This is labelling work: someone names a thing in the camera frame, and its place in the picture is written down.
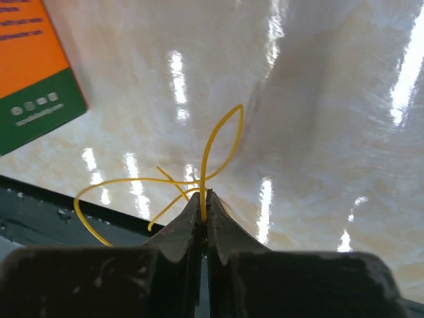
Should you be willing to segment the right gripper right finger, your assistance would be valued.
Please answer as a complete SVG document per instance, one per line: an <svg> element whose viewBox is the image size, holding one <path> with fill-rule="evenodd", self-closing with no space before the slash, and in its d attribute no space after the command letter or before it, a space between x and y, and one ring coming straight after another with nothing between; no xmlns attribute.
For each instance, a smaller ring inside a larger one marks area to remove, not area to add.
<svg viewBox="0 0 424 318"><path fill-rule="evenodd" d="M366 252L273 251L208 191L212 317L408 317L390 269Z"/></svg>

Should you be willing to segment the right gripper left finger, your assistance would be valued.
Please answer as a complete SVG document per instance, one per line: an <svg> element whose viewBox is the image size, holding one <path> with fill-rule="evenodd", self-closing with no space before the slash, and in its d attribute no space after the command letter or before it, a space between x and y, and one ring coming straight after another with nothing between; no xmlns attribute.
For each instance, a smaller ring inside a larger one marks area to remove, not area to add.
<svg viewBox="0 0 424 318"><path fill-rule="evenodd" d="M2 317L193 317L199 195L139 246L19 248L1 262Z"/></svg>

